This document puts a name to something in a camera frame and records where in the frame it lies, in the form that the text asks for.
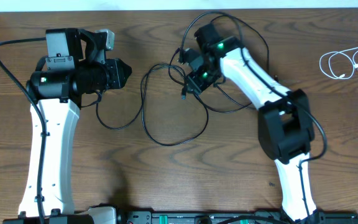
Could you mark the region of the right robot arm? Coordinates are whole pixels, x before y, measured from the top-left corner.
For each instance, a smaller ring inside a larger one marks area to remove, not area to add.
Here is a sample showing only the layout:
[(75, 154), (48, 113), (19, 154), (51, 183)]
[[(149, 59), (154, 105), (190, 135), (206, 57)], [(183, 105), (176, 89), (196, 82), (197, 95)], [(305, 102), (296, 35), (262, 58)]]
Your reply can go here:
[(221, 37), (207, 24), (194, 34), (199, 50), (186, 49), (180, 61), (191, 67), (184, 91), (200, 95), (219, 78), (234, 82), (257, 110), (258, 139), (277, 166), (282, 210), (292, 223), (309, 223), (316, 205), (310, 190), (308, 159), (314, 139), (306, 94), (279, 84), (236, 37)]

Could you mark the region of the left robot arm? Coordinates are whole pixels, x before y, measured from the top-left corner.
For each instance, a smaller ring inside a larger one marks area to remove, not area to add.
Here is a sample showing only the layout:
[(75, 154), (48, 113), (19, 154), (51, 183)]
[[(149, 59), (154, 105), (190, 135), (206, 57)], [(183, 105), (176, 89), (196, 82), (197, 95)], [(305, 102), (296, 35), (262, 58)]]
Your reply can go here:
[(114, 47), (108, 29), (49, 29), (48, 54), (21, 90), (30, 101), (32, 147), (27, 184), (15, 223), (119, 223), (111, 205), (76, 212), (71, 192), (73, 138), (84, 94), (124, 87), (132, 69), (106, 58)]

